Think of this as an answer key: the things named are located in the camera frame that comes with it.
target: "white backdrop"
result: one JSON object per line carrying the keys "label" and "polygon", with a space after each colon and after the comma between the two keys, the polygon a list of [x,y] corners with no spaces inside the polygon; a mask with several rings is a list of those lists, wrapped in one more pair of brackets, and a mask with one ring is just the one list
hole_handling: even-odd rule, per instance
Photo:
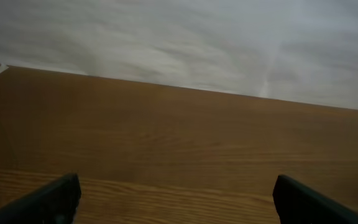
{"label": "white backdrop", "polygon": [[358,0],[0,0],[0,62],[358,109]]}

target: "wooden table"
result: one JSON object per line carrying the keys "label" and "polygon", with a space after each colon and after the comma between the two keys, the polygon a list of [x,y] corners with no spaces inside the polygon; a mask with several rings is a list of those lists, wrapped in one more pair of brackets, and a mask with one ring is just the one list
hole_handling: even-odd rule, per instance
{"label": "wooden table", "polygon": [[77,223],[279,223],[278,174],[358,211],[358,111],[9,68],[0,207],[67,172]]}

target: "black object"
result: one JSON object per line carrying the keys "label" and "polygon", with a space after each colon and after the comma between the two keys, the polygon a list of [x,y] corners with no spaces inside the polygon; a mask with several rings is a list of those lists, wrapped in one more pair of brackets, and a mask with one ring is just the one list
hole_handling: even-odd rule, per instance
{"label": "black object", "polygon": [[0,208],[0,224],[73,223],[81,197],[76,174],[67,174],[35,192]]}
{"label": "black object", "polygon": [[307,186],[278,176],[273,191],[281,224],[358,224],[358,214]]}

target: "wrinkled white backdrop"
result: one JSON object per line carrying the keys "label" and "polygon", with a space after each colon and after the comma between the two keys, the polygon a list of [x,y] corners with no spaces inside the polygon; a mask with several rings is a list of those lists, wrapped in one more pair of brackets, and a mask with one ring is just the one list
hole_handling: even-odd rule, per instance
{"label": "wrinkled white backdrop", "polygon": [[0,0],[0,62],[358,109],[358,0]]}

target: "white sheet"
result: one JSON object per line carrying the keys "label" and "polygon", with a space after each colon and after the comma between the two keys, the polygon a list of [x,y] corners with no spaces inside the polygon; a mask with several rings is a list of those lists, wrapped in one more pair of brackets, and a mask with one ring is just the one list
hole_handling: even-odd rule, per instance
{"label": "white sheet", "polygon": [[0,0],[0,62],[358,109],[358,0]]}

